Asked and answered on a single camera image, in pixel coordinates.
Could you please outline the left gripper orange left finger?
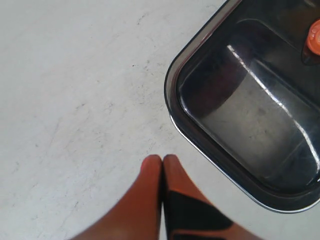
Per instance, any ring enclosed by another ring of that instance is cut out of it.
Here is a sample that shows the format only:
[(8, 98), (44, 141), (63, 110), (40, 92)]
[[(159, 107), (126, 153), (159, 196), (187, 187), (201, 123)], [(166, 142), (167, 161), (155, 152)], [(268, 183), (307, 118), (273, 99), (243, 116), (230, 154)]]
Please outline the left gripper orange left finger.
[(147, 156), (124, 196), (74, 240), (157, 240), (161, 223), (162, 159)]

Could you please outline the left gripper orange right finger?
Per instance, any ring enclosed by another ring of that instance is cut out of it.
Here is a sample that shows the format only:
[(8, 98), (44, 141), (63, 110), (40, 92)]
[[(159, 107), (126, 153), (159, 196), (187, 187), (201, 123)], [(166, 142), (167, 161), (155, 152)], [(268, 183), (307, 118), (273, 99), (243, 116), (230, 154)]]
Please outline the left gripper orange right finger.
[(163, 159), (168, 240), (251, 240), (253, 234), (220, 212), (197, 188), (173, 154)]

